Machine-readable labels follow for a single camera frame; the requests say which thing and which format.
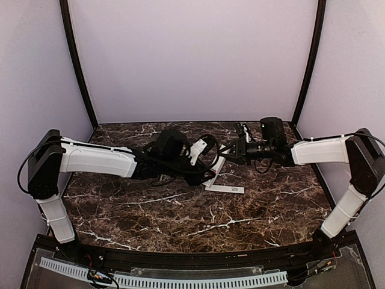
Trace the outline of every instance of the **robotic arm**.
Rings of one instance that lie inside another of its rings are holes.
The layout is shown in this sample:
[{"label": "robotic arm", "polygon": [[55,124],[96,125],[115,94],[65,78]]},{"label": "robotic arm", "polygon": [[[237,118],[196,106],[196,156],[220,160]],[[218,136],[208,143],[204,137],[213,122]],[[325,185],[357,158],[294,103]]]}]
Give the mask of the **robotic arm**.
[{"label": "robotic arm", "polygon": [[[303,140],[288,144],[282,120],[267,117],[260,121],[261,141],[256,141],[247,125],[237,126],[238,138],[226,147],[211,135],[203,135],[193,145],[178,131],[167,129],[155,142],[142,149],[112,148],[81,143],[50,130],[28,160],[28,193],[37,201],[55,238],[65,244],[75,240],[75,231],[58,193],[60,172],[107,173],[132,179],[160,175],[182,177],[189,185],[212,179],[211,168],[222,156],[237,164],[269,158],[282,166],[311,163],[349,163],[351,180],[342,199],[313,235],[313,255],[333,244],[341,230],[356,218],[374,195],[385,174],[385,157],[367,129],[339,137]],[[209,167],[199,160],[201,154],[217,147],[216,161]]]}]

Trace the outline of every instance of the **black metal pole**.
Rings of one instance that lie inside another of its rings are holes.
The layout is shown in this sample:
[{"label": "black metal pole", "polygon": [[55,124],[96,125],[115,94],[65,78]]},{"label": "black metal pole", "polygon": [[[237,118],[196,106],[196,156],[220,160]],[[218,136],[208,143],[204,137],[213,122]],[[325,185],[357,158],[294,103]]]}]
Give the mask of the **black metal pole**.
[{"label": "black metal pole", "polygon": [[99,124],[96,119],[95,111],[91,103],[87,86],[85,85],[84,75],[79,60],[79,54],[76,48],[75,37],[73,35],[68,0],[60,0],[60,9],[61,16],[63,18],[64,30],[66,32],[68,48],[72,59],[73,70],[75,71],[76,79],[78,80],[79,89],[83,98],[85,109],[87,110],[88,118],[90,119],[93,129],[96,129]]},{"label": "black metal pole", "polygon": [[318,0],[317,15],[315,18],[312,44],[310,46],[309,59],[307,60],[306,70],[303,77],[300,95],[291,123],[296,126],[301,116],[303,105],[305,103],[310,80],[312,79],[314,64],[318,52],[319,40],[321,39],[322,24],[324,23],[326,0]]}]

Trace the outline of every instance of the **white wall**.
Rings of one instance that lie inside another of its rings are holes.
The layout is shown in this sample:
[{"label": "white wall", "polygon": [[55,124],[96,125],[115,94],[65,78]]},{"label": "white wall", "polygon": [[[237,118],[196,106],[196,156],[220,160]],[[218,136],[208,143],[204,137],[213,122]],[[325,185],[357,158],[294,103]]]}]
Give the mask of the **white wall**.
[{"label": "white wall", "polygon": [[0,1],[0,123],[0,288],[19,288],[36,234],[47,230],[17,187],[19,165],[51,128],[91,134],[59,1]]},{"label": "white wall", "polygon": [[290,120],[317,0],[75,0],[101,123]]},{"label": "white wall", "polygon": [[[316,65],[298,129],[304,137],[368,128],[385,140],[385,2],[328,1]],[[348,165],[320,166],[339,200]],[[378,288],[385,288],[385,192],[354,222]]]}]

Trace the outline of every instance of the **white perforated strip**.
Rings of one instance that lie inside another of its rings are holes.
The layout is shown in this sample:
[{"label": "white perforated strip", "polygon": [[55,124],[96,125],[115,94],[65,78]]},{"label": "white perforated strip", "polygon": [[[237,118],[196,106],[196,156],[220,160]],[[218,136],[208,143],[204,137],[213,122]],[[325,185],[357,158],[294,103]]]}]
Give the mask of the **white perforated strip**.
[{"label": "white perforated strip", "polygon": [[[74,266],[53,259],[42,258],[40,267],[82,281],[87,281],[88,269]],[[176,280],[153,279],[115,274],[120,288],[153,288],[153,289],[251,289],[288,282],[286,272],[277,272],[259,276],[228,279]]]}]

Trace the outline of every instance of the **marble tabletop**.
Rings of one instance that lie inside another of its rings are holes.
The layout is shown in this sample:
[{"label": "marble tabletop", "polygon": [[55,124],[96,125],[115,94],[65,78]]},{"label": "marble tabletop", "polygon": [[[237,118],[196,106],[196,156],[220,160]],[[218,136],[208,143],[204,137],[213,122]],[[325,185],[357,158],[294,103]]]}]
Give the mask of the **marble tabletop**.
[{"label": "marble tabletop", "polygon": [[[258,122],[248,122],[256,139]],[[234,122],[125,123],[101,125],[92,143],[136,146],[174,128],[192,143],[202,134],[222,144],[236,138]],[[293,132],[285,124],[289,141]],[[259,164],[260,170],[266,163]],[[309,241],[331,209],[310,166],[280,167],[258,174],[253,166],[225,162],[215,184],[245,188],[216,193],[177,179],[163,187],[153,180],[75,173],[64,204],[85,244],[148,252],[233,252]]]}]

